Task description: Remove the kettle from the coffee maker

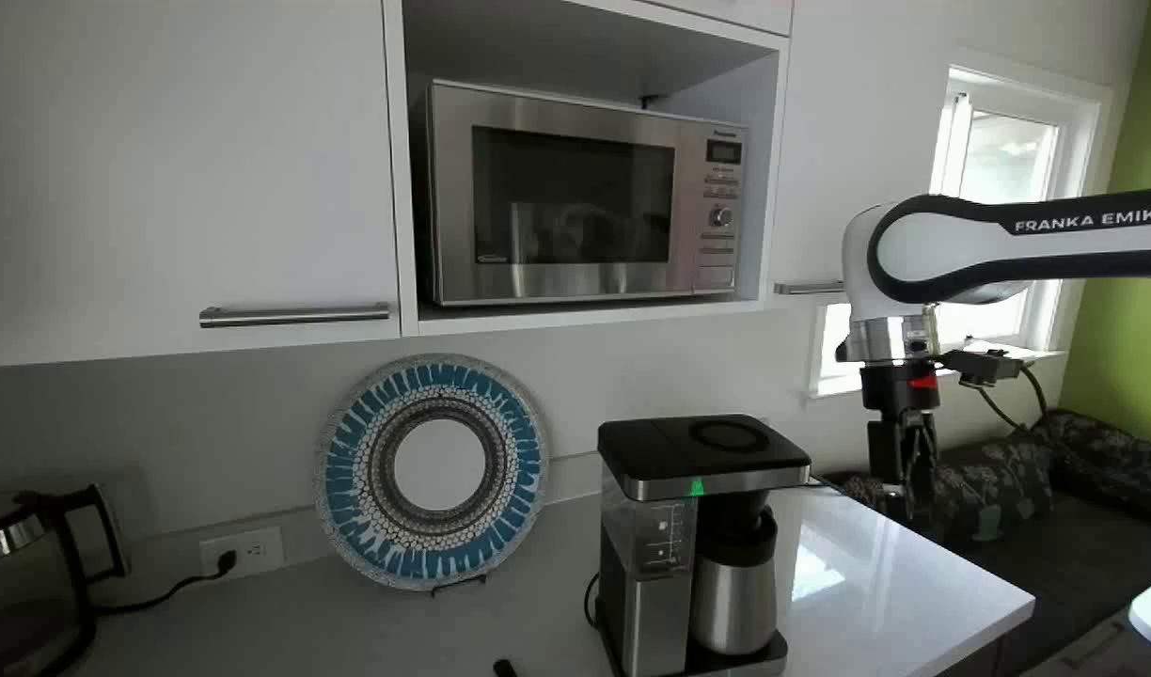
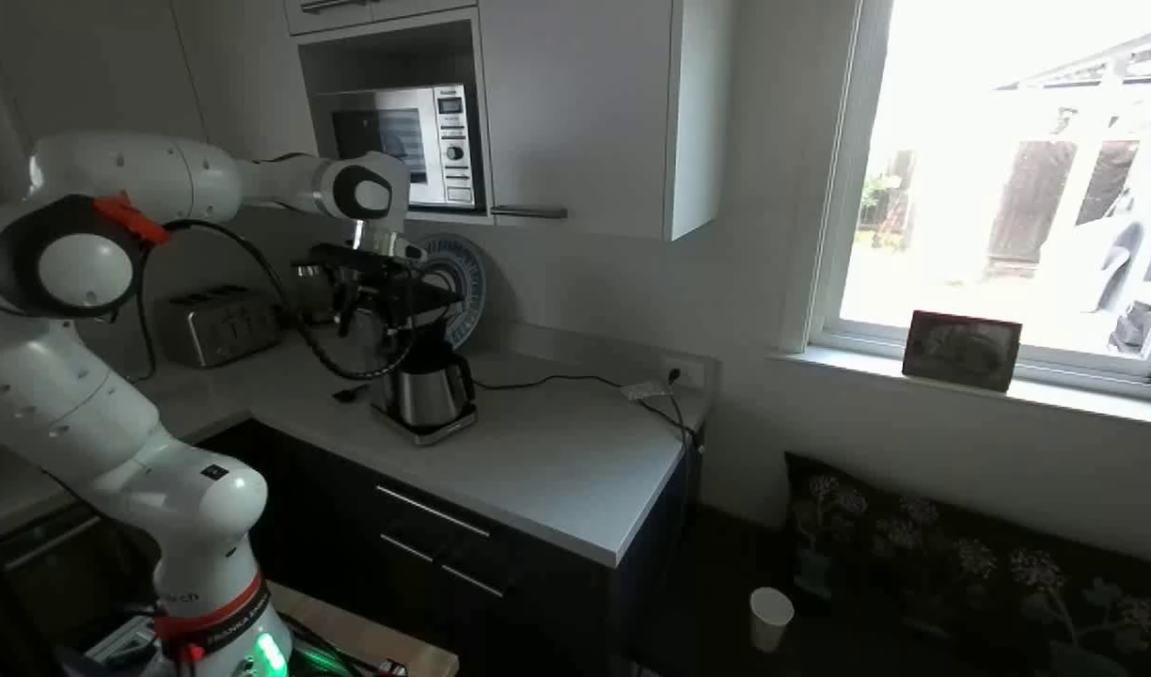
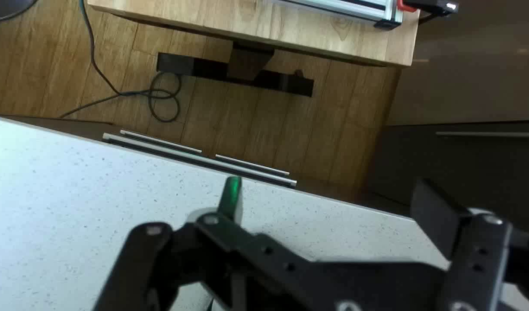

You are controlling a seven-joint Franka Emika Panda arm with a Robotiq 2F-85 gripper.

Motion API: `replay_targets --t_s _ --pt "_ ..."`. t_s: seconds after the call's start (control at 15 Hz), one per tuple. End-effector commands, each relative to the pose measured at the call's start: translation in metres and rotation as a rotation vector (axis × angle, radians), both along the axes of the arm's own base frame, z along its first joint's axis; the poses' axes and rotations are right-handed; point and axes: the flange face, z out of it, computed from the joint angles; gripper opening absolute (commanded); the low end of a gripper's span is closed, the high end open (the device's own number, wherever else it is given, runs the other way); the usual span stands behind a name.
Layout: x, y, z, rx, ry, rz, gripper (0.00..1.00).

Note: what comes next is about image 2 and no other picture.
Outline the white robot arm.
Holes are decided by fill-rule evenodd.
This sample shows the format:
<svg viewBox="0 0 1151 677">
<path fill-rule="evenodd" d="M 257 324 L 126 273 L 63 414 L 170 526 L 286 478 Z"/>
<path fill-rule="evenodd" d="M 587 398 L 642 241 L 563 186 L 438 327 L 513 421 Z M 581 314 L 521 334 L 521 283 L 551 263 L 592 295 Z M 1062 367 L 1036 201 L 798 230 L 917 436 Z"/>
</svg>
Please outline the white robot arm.
<svg viewBox="0 0 1151 677">
<path fill-rule="evenodd" d="M 263 473 L 177 441 L 81 339 L 87 314 L 135 294 L 148 246 L 249 201 L 399 236 L 409 177 L 382 149 L 235 157 L 172 135 L 59 131 L 34 147 L 32 186 L 0 201 L 0 447 L 160 545 L 160 655 L 143 677 L 349 677 L 273 600 L 249 542 Z"/>
</svg>

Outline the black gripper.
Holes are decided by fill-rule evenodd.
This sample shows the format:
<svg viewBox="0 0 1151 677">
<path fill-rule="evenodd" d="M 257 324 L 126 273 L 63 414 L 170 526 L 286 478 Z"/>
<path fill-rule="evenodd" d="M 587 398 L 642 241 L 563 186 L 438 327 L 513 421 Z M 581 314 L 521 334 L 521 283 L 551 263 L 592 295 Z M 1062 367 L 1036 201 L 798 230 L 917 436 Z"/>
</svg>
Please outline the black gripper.
<svg viewBox="0 0 1151 677">
<path fill-rule="evenodd" d="M 384 327 L 415 327 L 432 324 L 459 303 L 454 290 L 424 278 L 424 263 L 399 255 L 313 243 L 293 271 L 318 271 L 323 278 L 335 327 L 349 327 L 362 309 L 368 309 Z"/>
</svg>

